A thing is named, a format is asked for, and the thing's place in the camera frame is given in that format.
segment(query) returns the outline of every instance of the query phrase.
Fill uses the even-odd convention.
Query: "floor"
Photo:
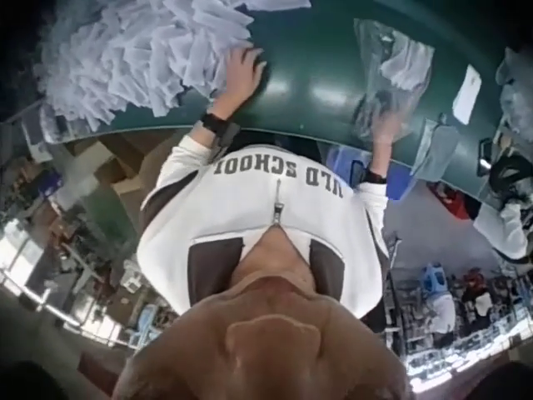
[[[423,182],[417,183],[400,203],[389,203],[385,237],[397,233],[402,240],[396,257],[395,278],[417,278],[427,263],[439,262],[458,277],[467,269],[482,268],[487,275],[497,268],[489,243],[470,221],[453,217]]]

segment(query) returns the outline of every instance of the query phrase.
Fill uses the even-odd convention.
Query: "black wristband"
[[[363,178],[363,183],[377,183],[380,185],[385,185],[386,177],[382,177],[377,173],[373,173],[370,169],[367,169],[365,172],[365,177]]]
[[[213,132],[220,139],[218,145],[222,148],[229,147],[233,138],[241,131],[241,127],[236,123],[221,119],[209,112],[203,114],[200,121],[205,129]]]

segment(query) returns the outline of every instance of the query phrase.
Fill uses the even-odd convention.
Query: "white paper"
[[[210,50],[211,47],[207,41],[207,35],[204,32],[199,32],[195,36],[191,46],[191,52],[187,60],[187,69],[183,75],[183,86],[203,86],[205,84],[203,68],[205,67]]]
[[[218,0],[194,0],[192,7],[195,10],[203,11],[243,27],[253,23],[252,17],[248,17],[246,14],[235,10],[233,7],[226,6]]]
[[[177,96],[186,88],[208,98],[223,90],[228,51],[252,45],[247,26],[254,18],[237,7],[311,6],[309,0],[60,3],[63,14],[41,43],[37,85],[57,115],[85,119],[92,130],[130,103],[161,117],[179,106]]]
[[[465,80],[453,101],[453,116],[461,123],[468,125],[477,95],[481,89],[481,75],[469,65],[466,69]]]
[[[196,11],[193,18],[195,22],[203,27],[209,28],[211,31],[229,38],[246,40],[251,36],[250,31],[242,25],[234,23],[233,21],[227,21],[203,11]]]

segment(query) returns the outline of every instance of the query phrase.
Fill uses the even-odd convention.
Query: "zipper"
[[[283,212],[283,207],[285,207],[285,204],[280,202],[280,187],[281,187],[281,179],[278,179],[277,184],[276,184],[276,199],[274,202],[274,213],[272,215],[272,223],[274,225],[280,224],[281,213]]]

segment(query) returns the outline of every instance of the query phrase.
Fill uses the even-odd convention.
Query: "watch strap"
[[[386,184],[386,177],[382,177],[377,173],[373,173],[370,169],[366,170],[365,177],[363,178],[364,183],[376,183],[380,185]]]

